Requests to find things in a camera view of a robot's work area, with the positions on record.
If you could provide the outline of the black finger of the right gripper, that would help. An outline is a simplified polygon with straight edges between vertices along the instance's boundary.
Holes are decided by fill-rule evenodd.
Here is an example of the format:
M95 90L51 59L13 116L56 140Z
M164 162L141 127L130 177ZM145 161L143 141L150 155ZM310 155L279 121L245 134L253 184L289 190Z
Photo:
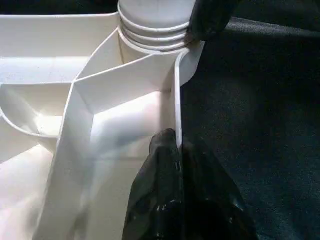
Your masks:
M194 3L187 38L208 41L222 32L229 23L239 0L197 0Z

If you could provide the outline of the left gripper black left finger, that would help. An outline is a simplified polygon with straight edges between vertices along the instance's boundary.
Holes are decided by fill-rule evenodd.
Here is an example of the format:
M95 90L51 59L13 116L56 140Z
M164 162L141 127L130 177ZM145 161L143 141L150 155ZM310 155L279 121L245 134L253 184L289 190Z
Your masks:
M122 230L123 240L182 240L184 184L172 128L156 133L134 178Z

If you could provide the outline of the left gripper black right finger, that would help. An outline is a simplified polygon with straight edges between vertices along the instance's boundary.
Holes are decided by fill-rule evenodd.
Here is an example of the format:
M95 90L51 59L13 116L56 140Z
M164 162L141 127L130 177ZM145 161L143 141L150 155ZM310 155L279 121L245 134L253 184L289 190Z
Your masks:
M187 239L256 240L240 190L213 152L185 139L181 156Z

